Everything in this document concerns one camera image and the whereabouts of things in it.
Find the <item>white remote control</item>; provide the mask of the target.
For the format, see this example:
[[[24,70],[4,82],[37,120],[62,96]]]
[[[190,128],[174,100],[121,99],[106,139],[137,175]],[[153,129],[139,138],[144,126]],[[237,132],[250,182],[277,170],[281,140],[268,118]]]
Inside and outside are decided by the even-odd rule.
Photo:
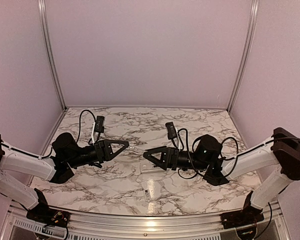
[[[141,163],[140,164],[140,172],[141,174],[150,174],[150,173],[157,173],[160,172],[162,169],[158,167],[157,165],[150,163]]]

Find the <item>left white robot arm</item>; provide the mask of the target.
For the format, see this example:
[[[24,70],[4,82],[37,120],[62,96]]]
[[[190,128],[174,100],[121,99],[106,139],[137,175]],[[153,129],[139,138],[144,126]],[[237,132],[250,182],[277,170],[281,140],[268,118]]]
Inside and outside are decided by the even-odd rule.
[[[5,143],[0,135],[0,194],[20,203],[43,223],[53,219],[45,196],[24,185],[8,171],[24,173],[54,184],[63,184],[74,176],[73,170],[89,165],[101,168],[129,147],[128,141],[104,139],[80,147],[69,132],[60,134],[52,143],[54,156],[44,157]]]

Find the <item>white battery cover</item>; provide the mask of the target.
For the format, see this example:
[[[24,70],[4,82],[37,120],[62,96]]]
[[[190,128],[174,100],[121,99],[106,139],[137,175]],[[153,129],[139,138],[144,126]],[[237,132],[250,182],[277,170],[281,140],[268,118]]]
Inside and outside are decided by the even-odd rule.
[[[149,202],[149,201],[152,200],[151,194],[150,194],[150,192],[149,192],[148,189],[145,189],[145,190],[144,190],[144,198],[145,198],[145,201],[146,201],[146,202]]]

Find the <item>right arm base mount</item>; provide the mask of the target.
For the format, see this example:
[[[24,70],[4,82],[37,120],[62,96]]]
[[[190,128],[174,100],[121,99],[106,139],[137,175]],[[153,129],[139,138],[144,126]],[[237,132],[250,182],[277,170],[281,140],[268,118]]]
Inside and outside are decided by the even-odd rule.
[[[265,219],[262,209],[252,207],[252,194],[253,191],[246,196],[243,208],[241,210],[230,211],[220,215],[221,224],[223,225],[224,229],[256,224],[257,222],[261,222]]]

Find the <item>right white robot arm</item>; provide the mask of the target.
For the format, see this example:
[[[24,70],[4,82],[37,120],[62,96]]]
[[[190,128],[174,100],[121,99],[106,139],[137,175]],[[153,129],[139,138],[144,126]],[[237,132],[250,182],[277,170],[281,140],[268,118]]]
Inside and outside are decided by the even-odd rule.
[[[271,137],[232,157],[222,155],[223,143],[205,134],[193,142],[193,149],[180,150],[161,146],[145,150],[143,157],[164,171],[193,170],[212,186],[230,181],[268,166],[274,171],[257,189],[247,196],[246,206],[237,219],[248,224],[268,202],[276,198],[294,181],[300,181],[300,138],[282,127],[273,130]]]

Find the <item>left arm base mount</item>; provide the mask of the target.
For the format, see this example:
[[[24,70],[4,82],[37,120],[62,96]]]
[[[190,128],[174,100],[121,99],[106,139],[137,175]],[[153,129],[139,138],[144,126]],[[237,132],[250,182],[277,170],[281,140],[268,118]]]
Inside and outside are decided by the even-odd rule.
[[[68,211],[50,208],[44,194],[34,189],[38,196],[38,204],[27,210],[26,218],[45,224],[46,226],[57,226],[66,228],[68,226],[70,213]]]

